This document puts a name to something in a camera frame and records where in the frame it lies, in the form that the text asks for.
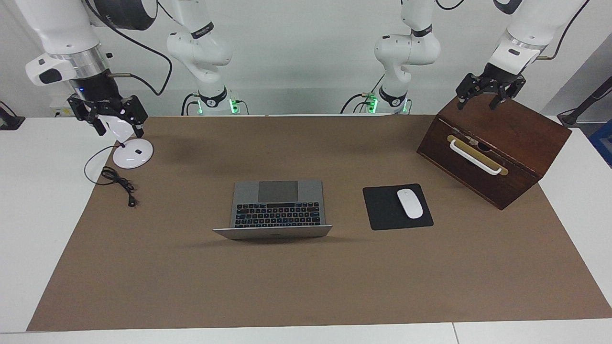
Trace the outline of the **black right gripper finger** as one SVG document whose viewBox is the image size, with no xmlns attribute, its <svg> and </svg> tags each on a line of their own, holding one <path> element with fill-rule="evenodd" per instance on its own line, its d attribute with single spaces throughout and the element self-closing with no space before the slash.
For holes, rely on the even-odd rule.
<svg viewBox="0 0 612 344">
<path fill-rule="evenodd" d="M 122 99 L 122 109 L 124 110 L 124 120 L 131 125 L 135 136 L 142 139 L 144 136 L 143 125 L 147 120 L 147 113 L 137 96 L 130 96 Z"/>
<path fill-rule="evenodd" d="M 96 110 L 88 109 L 86 107 L 86 102 L 77 95 L 71 95 L 67 100 L 75 118 L 93 126 L 99 136 L 105 135 L 107 129 L 98 118 L 98 112 Z"/>
</svg>

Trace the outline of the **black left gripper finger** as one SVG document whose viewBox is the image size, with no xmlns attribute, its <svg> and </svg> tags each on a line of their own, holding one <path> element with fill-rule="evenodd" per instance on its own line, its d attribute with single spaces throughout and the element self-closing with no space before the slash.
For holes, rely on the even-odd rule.
<svg viewBox="0 0 612 344">
<path fill-rule="evenodd" d="M 495 96 L 489 104 L 490 109 L 496 110 L 503 102 L 514 99 L 525 83 L 526 79 L 524 76 L 518 76 L 517 79 L 512 82 L 494 81 L 492 83 L 492 89 L 494 90 Z"/>
<path fill-rule="evenodd" d="M 486 90 L 486 78 L 468 73 L 456 88 L 457 109 L 462 110 L 467 101 L 473 97 L 483 94 Z"/>
</svg>

